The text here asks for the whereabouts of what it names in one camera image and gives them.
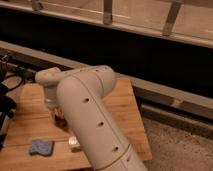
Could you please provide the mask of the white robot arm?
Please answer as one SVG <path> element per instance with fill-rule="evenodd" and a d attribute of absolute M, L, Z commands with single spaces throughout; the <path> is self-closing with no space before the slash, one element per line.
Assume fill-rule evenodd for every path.
<path fill-rule="evenodd" d="M 102 101 L 115 87 L 111 67 L 53 67 L 37 72 L 35 80 L 47 108 L 65 118 L 95 171 L 148 171 Z"/>

